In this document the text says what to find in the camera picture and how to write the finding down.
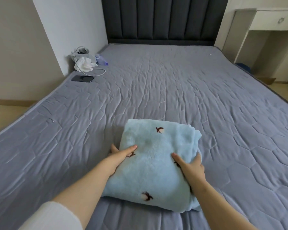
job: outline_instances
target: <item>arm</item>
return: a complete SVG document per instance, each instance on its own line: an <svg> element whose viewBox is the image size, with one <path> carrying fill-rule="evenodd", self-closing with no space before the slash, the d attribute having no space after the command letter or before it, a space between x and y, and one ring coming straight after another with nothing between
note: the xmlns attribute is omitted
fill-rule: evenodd
<svg viewBox="0 0 288 230"><path fill-rule="evenodd" d="M108 178L115 173L117 166L123 162L126 156L136 148L137 145L134 145L119 151L112 145L111 156L103 159L83 178L63 190L53 201L62 204L73 212L85 229L104 191Z"/></svg>
<svg viewBox="0 0 288 230"><path fill-rule="evenodd" d="M190 164L175 153L172 157L180 165L211 230L257 230L206 181L200 154Z"/></svg>

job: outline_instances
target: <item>person's left hand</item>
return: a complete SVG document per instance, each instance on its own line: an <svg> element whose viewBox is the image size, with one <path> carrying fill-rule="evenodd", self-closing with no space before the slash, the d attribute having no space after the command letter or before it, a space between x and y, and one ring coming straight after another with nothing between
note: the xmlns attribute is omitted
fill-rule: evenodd
<svg viewBox="0 0 288 230"><path fill-rule="evenodd" d="M110 175L115 173L117 166L119 166L127 156L131 155L137 147L135 144L125 150L119 151L114 144L111 145L111 154L104 159L108 163Z"/></svg>

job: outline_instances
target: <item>drawer handle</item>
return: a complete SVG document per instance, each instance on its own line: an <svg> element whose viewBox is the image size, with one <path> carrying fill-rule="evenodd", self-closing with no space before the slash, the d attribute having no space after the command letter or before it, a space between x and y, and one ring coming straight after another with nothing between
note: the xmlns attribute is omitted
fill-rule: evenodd
<svg viewBox="0 0 288 230"><path fill-rule="evenodd" d="M285 18L280 18L277 23L280 24L280 23L284 22L284 20L285 20Z"/></svg>

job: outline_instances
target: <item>smartphone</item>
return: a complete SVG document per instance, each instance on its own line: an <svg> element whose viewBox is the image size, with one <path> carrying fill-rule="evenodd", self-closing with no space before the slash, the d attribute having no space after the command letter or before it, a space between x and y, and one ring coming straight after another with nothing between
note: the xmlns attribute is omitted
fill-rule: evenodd
<svg viewBox="0 0 288 230"><path fill-rule="evenodd" d="M72 81L92 82L93 79L94 77L76 75L72 78Z"/></svg>

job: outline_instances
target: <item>sleeve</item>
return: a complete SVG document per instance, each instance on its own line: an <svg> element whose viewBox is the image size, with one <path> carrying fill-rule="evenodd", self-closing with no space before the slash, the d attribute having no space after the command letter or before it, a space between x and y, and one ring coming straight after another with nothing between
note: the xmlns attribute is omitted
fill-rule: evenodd
<svg viewBox="0 0 288 230"><path fill-rule="evenodd" d="M19 230L83 230L80 220L57 202L46 202Z"/></svg>

